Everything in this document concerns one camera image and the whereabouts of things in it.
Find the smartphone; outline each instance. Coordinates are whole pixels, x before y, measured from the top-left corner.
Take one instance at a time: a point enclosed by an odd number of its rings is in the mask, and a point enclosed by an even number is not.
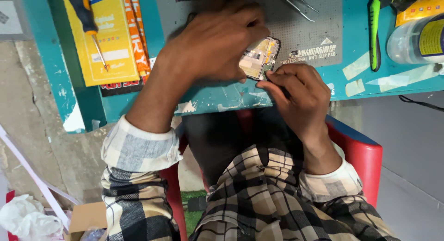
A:
[[[281,49],[281,41],[267,37],[249,46],[239,62],[248,78],[267,80],[268,70],[273,70],[277,55]]]

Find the yellow screwdriver handle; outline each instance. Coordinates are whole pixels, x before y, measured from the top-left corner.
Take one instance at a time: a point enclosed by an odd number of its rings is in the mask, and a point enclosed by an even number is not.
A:
[[[89,0],[69,0],[74,11],[83,24],[83,31],[87,35],[96,35],[97,26],[94,23],[94,17],[91,12]]]

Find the gray silicone mat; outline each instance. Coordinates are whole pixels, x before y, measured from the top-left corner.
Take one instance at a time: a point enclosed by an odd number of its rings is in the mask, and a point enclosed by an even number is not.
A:
[[[314,67],[342,62],[342,0],[305,0],[319,11],[291,0],[310,19],[306,20],[285,0],[258,2],[266,12],[271,36],[281,40],[275,69],[283,63],[305,62]],[[165,39],[183,27],[189,13],[200,11],[208,0],[157,0]],[[322,44],[328,38],[328,44]]]

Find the black cable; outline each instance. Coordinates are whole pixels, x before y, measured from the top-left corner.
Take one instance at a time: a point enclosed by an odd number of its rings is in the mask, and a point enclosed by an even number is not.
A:
[[[404,95],[398,95],[398,96],[399,96],[399,99],[400,99],[402,102],[406,102],[406,103],[415,103],[415,104],[418,104],[418,105],[421,105],[421,106],[429,107],[429,108],[431,108],[431,109],[435,109],[435,110],[438,110],[438,111],[444,112],[444,108],[442,108],[442,107],[437,107],[436,105],[432,105],[432,104],[425,103],[425,102],[414,101],[414,100],[411,100],[411,99],[407,98],[407,97],[404,96]]]

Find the green artificial grass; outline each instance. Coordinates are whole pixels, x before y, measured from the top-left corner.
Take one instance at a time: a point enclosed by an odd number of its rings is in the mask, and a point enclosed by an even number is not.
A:
[[[200,220],[200,217],[202,217],[203,211],[198,212],[189,212],[185,211],[185,223],[186,223],[186,235],[190,236],[194,229],[197,226],[198,221]]]
[[[187,202],[191,198],[195,197],[206,197],[206,191],[195,191],[195,192],[180,192],[182,197],[182,202]],[[197,226],[198,221],[202,217],[203,211],[189,212],[185,211],[185,223],[186,223],[186,234],[190,236]]]
[[[194,197],[206,197],[206,191],[194,191],[194,192],[180,192],[182,196],[182,202],[187,202],[190,198]]]

